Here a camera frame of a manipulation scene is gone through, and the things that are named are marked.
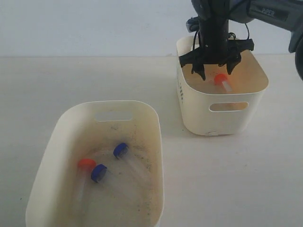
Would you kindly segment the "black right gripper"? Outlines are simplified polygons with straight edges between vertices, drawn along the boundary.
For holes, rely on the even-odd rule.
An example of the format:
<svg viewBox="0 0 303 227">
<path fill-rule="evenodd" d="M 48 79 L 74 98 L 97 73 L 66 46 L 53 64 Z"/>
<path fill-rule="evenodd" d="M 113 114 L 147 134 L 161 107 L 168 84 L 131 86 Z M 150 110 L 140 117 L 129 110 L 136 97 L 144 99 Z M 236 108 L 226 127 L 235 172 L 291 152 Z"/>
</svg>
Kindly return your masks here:
<svg viewBox="0 0 303 227">
<path fill-rule="evenodd" d="M 181 67 L 191 64 L 191 74 L 198 74 L 203 81 L 206 80 L 205 64 L 225 65 L 231 75 L 241 62 L 241 53 L 254 50 L 254 42 L 250 38 L 237 39 L 228 28 L 227 20 L 199 19 L 199 31 L 195 32 L 192 50 L 179 56 Z"/>
</svg>

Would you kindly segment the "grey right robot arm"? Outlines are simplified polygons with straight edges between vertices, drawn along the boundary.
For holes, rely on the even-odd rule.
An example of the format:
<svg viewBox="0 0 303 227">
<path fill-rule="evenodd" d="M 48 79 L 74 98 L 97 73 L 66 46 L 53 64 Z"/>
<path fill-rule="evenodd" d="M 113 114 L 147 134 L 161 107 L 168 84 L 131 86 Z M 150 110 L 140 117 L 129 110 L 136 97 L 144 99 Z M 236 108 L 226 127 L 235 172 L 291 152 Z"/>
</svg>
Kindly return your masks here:
<svg viewBox="0 0 303 227">
<path fill-rule="evenodd" d="M 229 21 L 247 24 L 254 19 L 291 32 L 288 47 L 295 54 L 298 75 L 303 75 L 303 2 L 301 0 L 193 0 L 197 17 L 186 23 L 193 32 L 192 50 L 179 57 L 181 67 L 205 79 L 206 64 L 226 66 L 228 74 L 241 62 L 243 51 L 254 50 L 249 37 L 239 40 L 229 32 Z"/>
</svg>

